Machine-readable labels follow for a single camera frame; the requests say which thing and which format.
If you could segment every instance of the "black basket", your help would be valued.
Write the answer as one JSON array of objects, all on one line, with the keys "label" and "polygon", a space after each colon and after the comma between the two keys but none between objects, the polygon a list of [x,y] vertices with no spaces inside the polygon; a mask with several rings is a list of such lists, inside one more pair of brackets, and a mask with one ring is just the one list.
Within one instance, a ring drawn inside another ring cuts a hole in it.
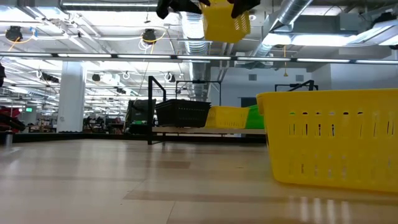
[{"label": "black basket", "polygon": [[156,105],[159,126],[201,128],[206,124],[210,103],[167,100]]}]

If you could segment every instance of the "shelf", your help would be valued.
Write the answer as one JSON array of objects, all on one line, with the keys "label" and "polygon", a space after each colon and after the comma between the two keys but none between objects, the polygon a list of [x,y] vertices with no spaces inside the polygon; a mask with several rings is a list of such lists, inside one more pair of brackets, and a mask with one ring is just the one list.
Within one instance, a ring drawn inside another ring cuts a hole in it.
[{"label": "shelf", "polygon": [[175,128],[175,127],[153,127],[155,133],[177,133],[177,134],[266,134],[263,129],[220,129],[220,128]]}]

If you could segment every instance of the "green basket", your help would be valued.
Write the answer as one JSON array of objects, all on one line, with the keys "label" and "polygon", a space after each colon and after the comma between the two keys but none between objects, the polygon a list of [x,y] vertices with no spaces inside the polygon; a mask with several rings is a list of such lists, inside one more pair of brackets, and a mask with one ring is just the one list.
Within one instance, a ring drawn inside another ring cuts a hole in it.
[{"label": "green basket", "polygon": [[259,106],[249,106],[249,108],[246,129],[265,129],[264,117],[259,114]]}]

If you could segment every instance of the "yellow basket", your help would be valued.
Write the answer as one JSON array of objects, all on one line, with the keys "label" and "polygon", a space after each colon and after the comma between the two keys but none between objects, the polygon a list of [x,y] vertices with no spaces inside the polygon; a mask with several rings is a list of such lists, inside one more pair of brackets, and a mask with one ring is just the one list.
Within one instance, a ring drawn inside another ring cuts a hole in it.
[{"label": "yellow basket", "polygon": [[248,114],[249,108],[213,106],[209,110],[205,127],[244,129]]},{"label": "yellow basket", "polygon": [[276,180],[398,192],[397,89],[261,93],[257,102]]},{"label": "yellow basket", "polygon": [[237,43],[250,34],[249,13],[232,19],[233,4],[227,0],[210,0],[211,6],[201,3],[206,40]]}]

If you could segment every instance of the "wooden floor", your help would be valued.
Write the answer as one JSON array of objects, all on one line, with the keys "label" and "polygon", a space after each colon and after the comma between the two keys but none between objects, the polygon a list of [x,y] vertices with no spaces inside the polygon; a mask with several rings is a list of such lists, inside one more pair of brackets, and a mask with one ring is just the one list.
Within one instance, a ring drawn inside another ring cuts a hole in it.
[{"label": "wooden floor", "polygon": [[77,140],[14,149],[0,157],[0,223],[398,223],[398,195],[277,183],[263,145]]}]

